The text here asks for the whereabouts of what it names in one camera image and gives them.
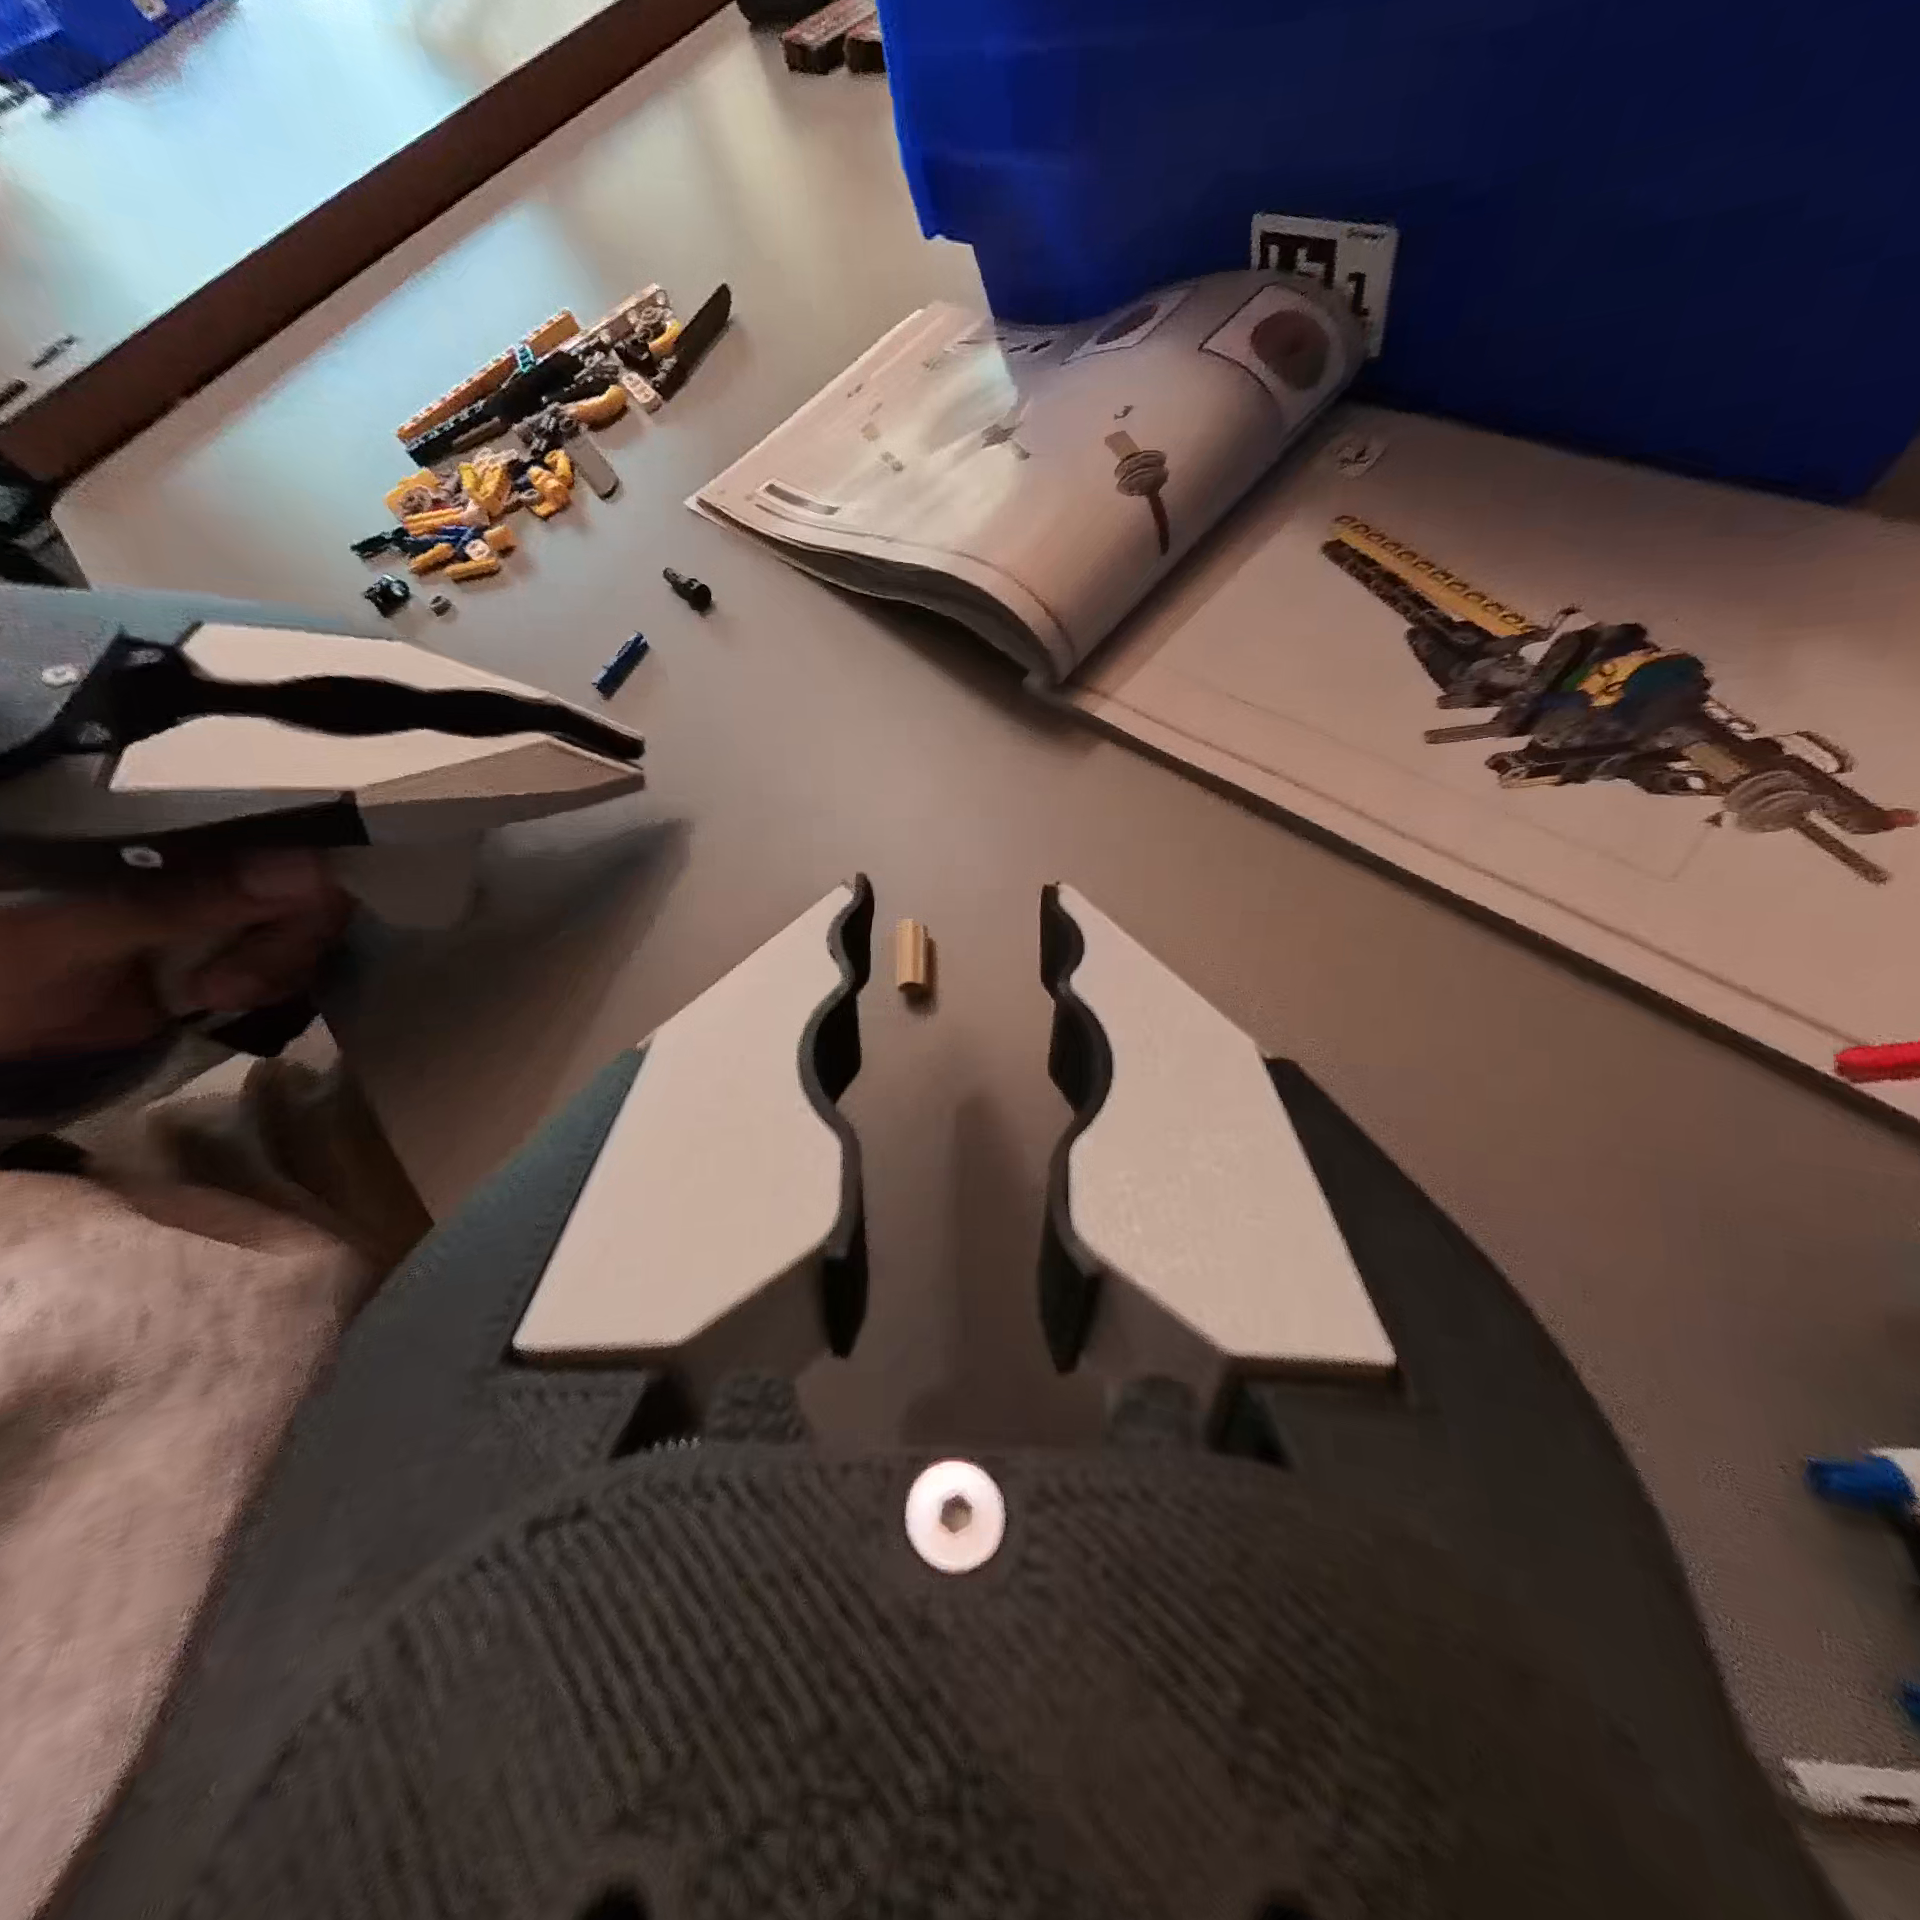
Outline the person's beige clothing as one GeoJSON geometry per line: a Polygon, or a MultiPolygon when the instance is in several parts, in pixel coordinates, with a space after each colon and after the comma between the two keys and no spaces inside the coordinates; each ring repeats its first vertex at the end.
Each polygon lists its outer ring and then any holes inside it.
{"type": "Polygon", "coordinates": [[[297,1408],[428,1226],[316,1049],[12,1142],[3,1915],[37,1915],[111,1810],[297,1408]]]}

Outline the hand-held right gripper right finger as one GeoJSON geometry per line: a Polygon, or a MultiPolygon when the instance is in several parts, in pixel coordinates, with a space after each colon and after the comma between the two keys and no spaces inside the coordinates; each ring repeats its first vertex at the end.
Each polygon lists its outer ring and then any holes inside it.
{"type": "Polygon", "coordinates": [[[1068,883],[1040,898],[1040,1325],[1062,1377],[1389,1379],[1399,1357],[1259,1045],[1068,883]]]}

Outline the small blue crate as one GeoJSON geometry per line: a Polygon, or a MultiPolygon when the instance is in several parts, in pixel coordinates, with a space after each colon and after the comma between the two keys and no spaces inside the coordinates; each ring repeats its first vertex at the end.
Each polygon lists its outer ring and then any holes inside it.
{"type": "Polygon", "coordinates": [[[3,3],[3,83],[61,106],[227,3],[3,3]]]}

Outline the large blue storage bin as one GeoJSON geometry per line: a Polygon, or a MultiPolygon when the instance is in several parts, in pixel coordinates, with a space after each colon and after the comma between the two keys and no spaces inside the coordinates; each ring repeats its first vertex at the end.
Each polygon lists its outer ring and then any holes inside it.
{"type": "Polygon", "coordinates": [[[1917,418],[1916,3],[879,5],[923,233],[1005,320],[1389,229],[1372,390],[1820,501],[1917,418]]]}

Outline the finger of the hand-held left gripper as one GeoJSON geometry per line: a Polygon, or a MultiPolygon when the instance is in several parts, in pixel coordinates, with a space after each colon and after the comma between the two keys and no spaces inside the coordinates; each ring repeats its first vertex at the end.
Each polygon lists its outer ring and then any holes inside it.
{"type": "Polygon", "coordinates": [[[425,731],[460,740],[549,736],[601,758],[644,740],[604,714],[425,652],[406,641],[200,621],[128,660],[128,733],[191,718],[259,718],[325,736],[425,731]]]}
{"type": "Polygon", "coordinates": [[[502,733],[327,733],[262,715],[191,718],[124,750],[108,778],[108,870],[208,870],[244,853],[316,856],[392,928],[453,928],[489,837],[641,790],[644,738],[588,740],[533,718],[502,733]]]}

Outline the person's left hand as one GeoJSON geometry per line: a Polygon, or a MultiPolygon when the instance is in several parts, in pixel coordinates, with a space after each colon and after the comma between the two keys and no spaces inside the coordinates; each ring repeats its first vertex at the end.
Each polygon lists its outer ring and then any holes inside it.
{"type": "Polygon", "coordinates": [[[239,856],[155,896],[153,1009],[228,1051],[280,1057],[318,1020],[351,900],[318,850],[239,856]]]}

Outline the black white lego assembly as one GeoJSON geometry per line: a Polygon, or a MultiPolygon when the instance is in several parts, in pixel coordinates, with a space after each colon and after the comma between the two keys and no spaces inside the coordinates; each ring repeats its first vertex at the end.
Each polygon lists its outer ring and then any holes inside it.
{"type": "MultiPolygon", "coordinates": [[[[1917,1042],[1845,1048],[1832,1057],[1840,1082],[1854,1088],[1902,1086],[1917,1080],[1917,1042]]],[[[1854,1456],[1807,1456],[1804,1482],[1823,1505],[1880,1522],[1917,1569],[1917,1450],[1875,1448],[1854,1456]]],[[[1829,1822],[1917,1830],[1917,1770],[1836,1760],[1788,1760],[1796,1804],[1829,1822]]]]}

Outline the white printed marker card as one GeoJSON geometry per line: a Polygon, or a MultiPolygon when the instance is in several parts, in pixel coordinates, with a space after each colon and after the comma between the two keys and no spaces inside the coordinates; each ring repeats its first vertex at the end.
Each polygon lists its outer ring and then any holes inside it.
{"type": "Polygon", "coordinates": [[[1249,267],[1323,285],[1357,322],[1372,362],[1382,352],[1401,232],[1391,225],[1259,210],[1249,267]]]}

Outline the dark brown box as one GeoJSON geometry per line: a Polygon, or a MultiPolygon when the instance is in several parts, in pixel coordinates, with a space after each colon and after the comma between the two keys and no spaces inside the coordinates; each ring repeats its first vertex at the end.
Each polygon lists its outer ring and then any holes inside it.
{"type": "Polygon", "coordinates": [[[780,34],[784,67],[805,77],[845,69],[885,73],[879,10],[875,3],[827,3],[788,22],[780,34]]]}

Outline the pile of loose lego pieces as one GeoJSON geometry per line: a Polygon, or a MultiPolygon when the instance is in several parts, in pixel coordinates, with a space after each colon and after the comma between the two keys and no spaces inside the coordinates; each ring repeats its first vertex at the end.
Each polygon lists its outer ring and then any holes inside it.
{"type": "Polygon", "coordinates": [[[731,317],[724,281],[693,309],[657,283],[591,322],[563,309],[403,418],[408,470],[384,494],[384,522],[350,542],[361,564],[385,566],[363,598],[392,618],[425,585],[445,618],[445,588],[499,577],[524,522],[563,517],[576,494],[616,498],[601,441],[684,395],[731,317]]]}

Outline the open lego instruction booklet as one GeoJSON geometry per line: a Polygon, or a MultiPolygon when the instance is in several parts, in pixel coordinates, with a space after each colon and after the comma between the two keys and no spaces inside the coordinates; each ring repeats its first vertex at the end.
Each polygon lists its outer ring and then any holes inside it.
{"type": "Polygon", "coordinates": [[[687,507],[1041,697],[1916,1120],[1916,522],[1357,405],[1223,272],[923,305],[687,507]]]}

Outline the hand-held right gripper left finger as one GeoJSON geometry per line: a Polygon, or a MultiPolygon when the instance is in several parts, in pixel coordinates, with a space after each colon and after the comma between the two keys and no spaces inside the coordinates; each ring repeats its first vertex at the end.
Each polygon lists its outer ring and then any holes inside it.
{"type": "Polygon", "coordinates": [[[872,886],[835,885],[665,1020],[516,1330],[516,1361],[805,1369],[847,1357],[869,1307],[859,1070],[872,886]]]}

